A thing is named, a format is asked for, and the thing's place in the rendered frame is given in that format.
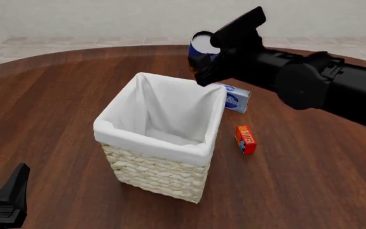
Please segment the white wicker basket, cloth lining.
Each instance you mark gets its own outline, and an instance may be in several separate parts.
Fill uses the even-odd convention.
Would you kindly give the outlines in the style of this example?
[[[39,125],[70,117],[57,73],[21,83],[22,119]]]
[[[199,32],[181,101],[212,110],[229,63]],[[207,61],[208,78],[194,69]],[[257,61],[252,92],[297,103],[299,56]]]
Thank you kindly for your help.
[[[197,204],[224,112],[226,88],[136,74],[93,123],[118,181]]]

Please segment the blue and white food box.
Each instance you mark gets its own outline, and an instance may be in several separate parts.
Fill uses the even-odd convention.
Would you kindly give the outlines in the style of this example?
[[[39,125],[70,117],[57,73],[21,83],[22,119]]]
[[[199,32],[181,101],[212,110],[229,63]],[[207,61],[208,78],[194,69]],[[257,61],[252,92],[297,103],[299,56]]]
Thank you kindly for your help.
[[[251,91],[246,91],[231,85],[218,83],[226,88],[226,103],[225,108],[244,114],[247,110],[248,101]]]

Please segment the red butter box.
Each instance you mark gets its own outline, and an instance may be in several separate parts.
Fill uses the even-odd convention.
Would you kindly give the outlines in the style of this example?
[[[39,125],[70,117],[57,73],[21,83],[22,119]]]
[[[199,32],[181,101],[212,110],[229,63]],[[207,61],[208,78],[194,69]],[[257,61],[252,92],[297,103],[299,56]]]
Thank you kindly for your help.
[[[247,125],[237,126],[235,139],[244,155],[254,154],[257,141]]]

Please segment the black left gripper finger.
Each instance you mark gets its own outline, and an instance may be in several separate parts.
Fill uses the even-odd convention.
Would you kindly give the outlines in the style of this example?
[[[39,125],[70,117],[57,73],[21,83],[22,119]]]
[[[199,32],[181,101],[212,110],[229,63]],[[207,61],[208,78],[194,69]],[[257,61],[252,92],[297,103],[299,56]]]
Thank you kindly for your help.
[[[0,214],[12,213],[14,210],[27,212],[27,181],[30,168],[20,163],[11,177],[0,189]]]

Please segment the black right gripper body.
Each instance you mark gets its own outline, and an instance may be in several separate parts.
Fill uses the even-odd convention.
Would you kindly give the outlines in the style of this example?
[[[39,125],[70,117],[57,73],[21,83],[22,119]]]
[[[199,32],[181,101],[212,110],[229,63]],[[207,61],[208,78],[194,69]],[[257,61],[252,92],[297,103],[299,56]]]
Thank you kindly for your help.
[[[242,53],[237,48],[223,49],[217,55],[203,54],[194,58],[194,78],[202,87],[239,78],[244,69]]]

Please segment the blue soup can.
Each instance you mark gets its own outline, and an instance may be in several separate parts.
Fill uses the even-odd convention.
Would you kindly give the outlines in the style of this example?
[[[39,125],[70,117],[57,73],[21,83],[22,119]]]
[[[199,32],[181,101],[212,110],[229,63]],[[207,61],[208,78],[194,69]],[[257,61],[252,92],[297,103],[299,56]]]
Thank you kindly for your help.
[[[200,31],[192,36],[187,56],[191,72],[204,70],[220,53],[220,49],[213,47],[210,42],[212,35],[212,32]]]

